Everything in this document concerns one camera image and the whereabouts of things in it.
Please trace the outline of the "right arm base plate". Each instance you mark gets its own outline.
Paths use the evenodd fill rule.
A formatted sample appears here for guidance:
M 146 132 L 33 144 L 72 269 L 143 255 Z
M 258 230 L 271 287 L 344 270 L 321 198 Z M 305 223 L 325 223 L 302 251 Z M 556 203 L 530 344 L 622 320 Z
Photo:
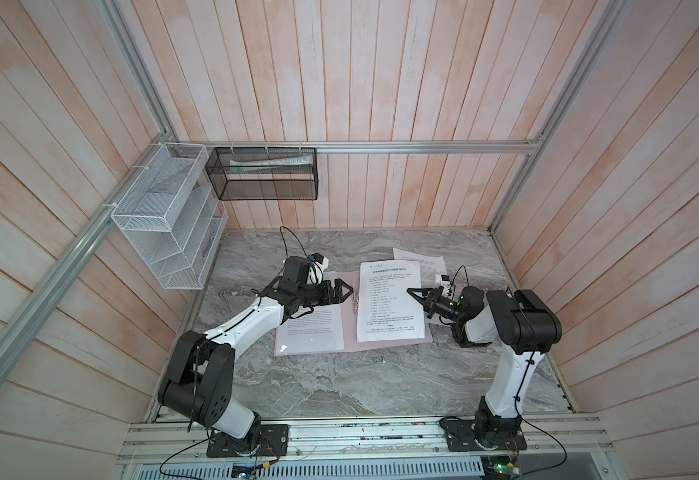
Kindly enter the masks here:
M 439 420 L 439 427 L 450 452 L 527 450 L 519 418 L 465 420 L 447 416 Z

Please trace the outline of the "printed paper sheets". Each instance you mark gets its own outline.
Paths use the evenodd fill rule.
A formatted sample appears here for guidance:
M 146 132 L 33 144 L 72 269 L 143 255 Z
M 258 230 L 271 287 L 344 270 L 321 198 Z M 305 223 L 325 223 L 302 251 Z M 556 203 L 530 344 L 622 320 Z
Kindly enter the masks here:
M 407 292 L 421 288 L 417 262 L 365 262 L 359 270 L 357 340 L 385 342 L 425 339 L 425 314 Z

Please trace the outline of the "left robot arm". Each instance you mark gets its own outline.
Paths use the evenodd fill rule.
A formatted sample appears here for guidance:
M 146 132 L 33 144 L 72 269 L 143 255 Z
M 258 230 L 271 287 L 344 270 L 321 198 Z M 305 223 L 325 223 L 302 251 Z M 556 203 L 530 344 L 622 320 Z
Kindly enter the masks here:
M 241 455 L 257 450 L 261 419 L 233 397 L 235 361 L 283 323 L 351 298 L 349 284 L 323 277 L 323 264 L 319 255 L 290 256 L 245 310 L 217 328 L 182 334 L 157 389 L 159 404 L 213 430 Z

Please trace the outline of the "printed paper sheet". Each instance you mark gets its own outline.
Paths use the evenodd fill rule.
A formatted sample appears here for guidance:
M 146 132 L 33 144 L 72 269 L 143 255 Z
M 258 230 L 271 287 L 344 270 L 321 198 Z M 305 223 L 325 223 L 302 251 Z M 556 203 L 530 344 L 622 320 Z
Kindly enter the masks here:
M 274 355 L 295 356 L 341 352 L 345 348 L 342 305 L 301 308 L 275 331 Z
M 405 260 L 417 262 L 419 264 L 422 288 L 435 288 L 441 285 L 439 283 L 441 279 L 451 279 L 449 277 L 449 272 L 447 272 L 447 266 L 445 266 L 445 258 L 443 258 L 443 256 L 425 256 L 395 248 L 393 249 L 393 258 L 395 258 L 395 260 Z

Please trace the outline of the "pink file folder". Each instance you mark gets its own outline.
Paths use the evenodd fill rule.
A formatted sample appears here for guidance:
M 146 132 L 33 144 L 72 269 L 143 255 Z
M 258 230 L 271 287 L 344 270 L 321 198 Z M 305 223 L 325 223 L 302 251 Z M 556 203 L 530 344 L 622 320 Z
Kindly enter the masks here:
M 353 312 L 353 298 L 347 299 L 345 302 L 341 303 L 341 305 L 345 348 L 341 352 L 334 353 L 355 353 L 383 348 L 413 346 L 433 342 L 433 334 L 431 334 L 429 326 L 425 327 L 425 337 L 421 339 L 360 342 L 357 339 L 357 316 L 355 316 L 355 312 Z

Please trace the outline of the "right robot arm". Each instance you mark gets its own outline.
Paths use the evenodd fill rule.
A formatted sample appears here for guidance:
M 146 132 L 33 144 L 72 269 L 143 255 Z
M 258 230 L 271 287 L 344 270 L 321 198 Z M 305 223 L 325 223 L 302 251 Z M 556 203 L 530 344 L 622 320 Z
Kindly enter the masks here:
M 445 296 L 443 286 L 409 288 L 425 316 L 449 320 L 461 347 L 501 346 L 501 360 L 489 391 L 479 400 L 473 420 L 441 418 L 439 425 L 451 452 L 527 448 L 521 433 L 523 401 L 539 362 L 561 341 L 559 318 L 531 290 L 511 294 L 467 286 L 459 298 Z

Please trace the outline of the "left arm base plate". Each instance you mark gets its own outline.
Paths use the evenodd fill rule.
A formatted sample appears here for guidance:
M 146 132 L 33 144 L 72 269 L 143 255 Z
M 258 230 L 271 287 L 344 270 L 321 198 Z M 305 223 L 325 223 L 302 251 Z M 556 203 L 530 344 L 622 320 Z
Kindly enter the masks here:
M 241 439 L 218 432 L 215 433 L 206 450 L 208 458 L 243 458 L 269 456 L 279 458 L 287 452 L 289 426 L 286 424 L 258 424 L 251 427 L 247 436 Z

